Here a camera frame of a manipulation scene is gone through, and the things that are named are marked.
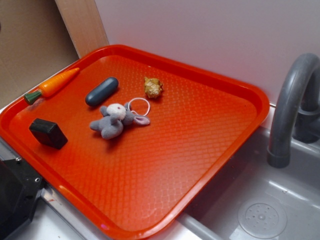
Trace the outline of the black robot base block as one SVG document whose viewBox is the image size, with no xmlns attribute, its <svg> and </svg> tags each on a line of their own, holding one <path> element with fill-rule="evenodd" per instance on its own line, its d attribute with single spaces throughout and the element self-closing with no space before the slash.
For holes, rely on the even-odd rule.
<svg viewBox="0 0 320 240">
<path fill-rule="evenodd" d="M 0 238 L 7 240 L 34 218 L 45 181 L 23 158 L 0 162 Z"/>
</svg>

